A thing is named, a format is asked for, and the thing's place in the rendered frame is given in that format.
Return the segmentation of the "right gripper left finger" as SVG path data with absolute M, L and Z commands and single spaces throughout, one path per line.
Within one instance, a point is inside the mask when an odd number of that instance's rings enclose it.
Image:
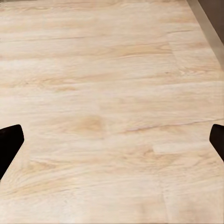
M 24 143 L 20 124 L 0 129 L 0 180 Z

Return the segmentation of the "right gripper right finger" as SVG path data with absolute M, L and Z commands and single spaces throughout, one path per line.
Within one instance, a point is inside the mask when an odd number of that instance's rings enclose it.
M 214 124 L 210 132 L 209 140 L 224 161 L 224 126 Z

